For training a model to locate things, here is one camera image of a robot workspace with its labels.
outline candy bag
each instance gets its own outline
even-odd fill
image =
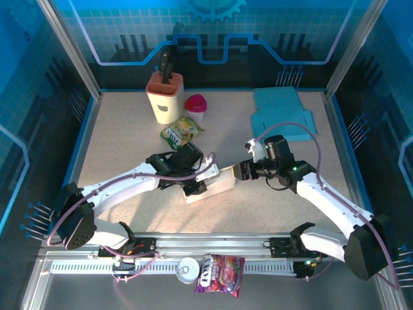
[[[222,292],[233,294],[237,298],[244,264],[245,258],[243,257],[205,255],[195,293]]]
[[[186,142],[202,131],[204,130],[194,120],[182,117],[162,130],[161,137],[168,142],[172,149],[179,150]]]

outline beige tabletop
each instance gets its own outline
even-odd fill
[[[193,92],[186,92],[189,97]],[[244,142],[252,137],[252,92],[202,92],[208,102],[205,129],[194,142],[205,154],[215,152],[218,167],[250,158]],[[314,115],[323,160],[321,174],[348,197],[327,115],[318,92],[299,93]],[[91,185],[129,171],[152,154],[170,151],[159,137],[164,125],[156,122],[144,92],[105,93],[83,164],[79,186]],[[314,142],[289,143],[297,160],[316,165]],[[100,216],[123,221],[135,232],[289,232],[305,222],[337,230],[323,213],[291,191],[276,192],[264,179],[242,181],[230,191],[187,205],[178,186],[130,198]]]

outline yellow snack package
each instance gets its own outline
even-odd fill
[[[204,130],[191,118],[178,118],[167,128],[161,131],[169,146],[174,150],[179,150],[186,142]]]

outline can lid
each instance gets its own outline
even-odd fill
[[[192,257],[185,257],[178,263],[176,276],[179,281],[190,284],[198,279],[199,270],[199,264],[195,259]]]
[[[196,94],[190,96],[188,100],[185,102],[185,110],[197,113],[205,112],[208,107],[206,103],[207,101],[202,95]]]

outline knife block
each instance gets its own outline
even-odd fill
[[[163,76],[157,71],[152,74],[146,93],[156,121],[160,124],[169,124],[176,121],[184,112],[183,76],[172,73],[169,84],[162,84]]]

